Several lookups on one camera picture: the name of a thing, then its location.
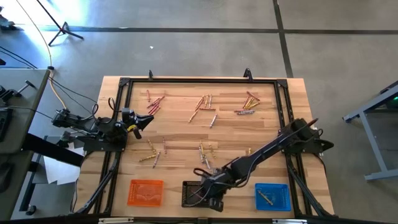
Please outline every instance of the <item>gray floor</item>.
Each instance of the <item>gray floor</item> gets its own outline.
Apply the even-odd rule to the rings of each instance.
[[[271,0],[51,2],[55,17],[75,26],[276,28]],[[21,12],[9,1],[5,4],[4,12]],[[286,29],[398,29],[397,1],[280,0],[279,4]],[[51,24],[39,10],[29,5],[33,19]],[[14,19],[12,13],[3,15]],[[14,20],[30,24],[26,19]],[[44,32],[47,41],[54,34]],[[104,75],[147,75],[149,69],[155,75],[240,77],[249,67],[255,77],[286,77],[277,34],[79,34],[85,40],[67,36],[56,40],[51,48],[53,65],[59,82],[92,98],[98,95]],[[345,124],[341,119],[397,80],[397,36],[290,34],[286,39],[294,77],[305,79],[313,116],[320,118],[317,126],[325,130],[323,138],[335,143],[324,156],[335,213],[345,218],[398,222],[398,178],[364,180],[364,174],[379,171],[370,144],[360,122]],[[3,32],[0,45],[38,67],[49,65],[47,50],[32,28]],[[5,59],[9,66],[20,66]],[[86,115],[62,96],[73,112]],[[79,100],[91,107],[89,101]],[[53,114],[60,107],[46,88],[39,110]],[[38,136],[62,133],[40,115],[30,131]],[[392,151],[389,157],[396,160],[398,155]],[[39,211],[34,217],[67,213],[72,190],[72,185],[37,187],[33,204],[43,197],[48,200],[36,203]],[[21,212],[13,215],[25,217]]]

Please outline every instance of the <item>wooden table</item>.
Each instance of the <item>wooden table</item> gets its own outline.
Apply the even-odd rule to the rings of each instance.
[[[111,116],[108,98],[116,98],[120,77],[104,77],[99,93],[99,111],[97,116]],[[295,118],[312,119],[304,80],[287,79],[290,99]],[[277,153],[261,163],[252,173],[248,185],[241,189],[232,189],[224,196],[224,211],[216,212],[208,208],[182,208],[181,193],[184,180],[199,180],[192,173],[193,168],[206,167],[201,164],[198,146],[203,141],[205,150],[210,143],[215,150],[216,159],[210,158],[213,167],[221,167],[238,156],[247,153],[249,147],[254,150],[267,144],[277,135],[279,118],[276,110],[274,87],[267,84],[223,84],[223,83],[135,83],[132,89],[130,108],[138,114],[147,114],[146,90],[150,91],[152,101],[165,95],[161,109],[155,120],[142,132],[143,138],[135,139],[131,133],[127,148],[123,153],[119,167],[118,180],[113,201],[112,216],[129,217],[228,217],[228,218],[292,218],[291,212],[257,211],[254,203],[254,184],[289,184],[285,157]],[[249,90],[258,96],[261,104],[252,115],[238,116],[233,110],[240,109]],[[122,104],[126,97],[124,91]],[[202,95],[212,94],[214,111],[199,111],[191,123],[189,118]],[[214,126],[209,125],[215,113],[218,118]],[[153,160],[139,162],[142,157],[152,154],[147,140],[150,139],[158,151],[163,151],[162,138],[165,138],[167,155],[161,154],[155,169]],[[79,209],[97,187],[103,152],[95,152],[84,162],[78,181]],[[323,166],[311,154],[303,154],[303,163],[308,188],[317,200],[330,213],[333,213],[330,194]],[[127,196],[131,179],[155,179],[164,181],[164,194],[161,207],[128,207]],[[300,209],[304,211],[302,193],[297,186]],[[106,204],[108,188],[103,197],[102,207]]]

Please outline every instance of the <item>tripod stand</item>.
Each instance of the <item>tripod stand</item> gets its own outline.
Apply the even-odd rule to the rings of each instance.
[[[40,4],[40,6],[42,6],[42,8],[44,9],[44,11],[47,13],[47,15],[50,16],[51,20],[55,23],[55,25],[57,25],[57,27],[58,27],[58,29],[59,29],[59,31],[57,32],[57,34],[55,35],[55,37],[49,42],[49,46],[50,46],[50,47],[51,47],[52,42],[60,35],[61,32],[62,32],[62,34],[69,34],[69,35],[72,35],[72,36],[74,36],[74,37],[77,37],[77,38],[79,38],[79,39],[84,40],[84,38],[83,38],[82,36],[77,35],[77,34],[74,34],[74,33],[72,33],[72,32],[69,31],[67,22],[64,22],[63,25],[62,25],[62,27],[60,27],[60,26],[58,25],[58,23],[55,21],[55,19],[50,15],[50,13],[48,12],[48,10],[46,10],[46,8],[42,5],[42,3],[41,3],[39,0],[36,0],[36,1]]]

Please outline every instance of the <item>orange tray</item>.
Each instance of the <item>orange tray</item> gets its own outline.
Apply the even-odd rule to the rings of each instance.
[[[131,180],[127,205],[159,207],[162,194],[163,180]]]

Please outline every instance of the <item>blue tray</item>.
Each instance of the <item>blue tray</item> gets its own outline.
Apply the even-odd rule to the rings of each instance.
[[[258,192],[261,191],[273,203],[270,205]],[[289,188],[287,184],[262,184],[254,186],[256,209],[267,211],[291,211]]]

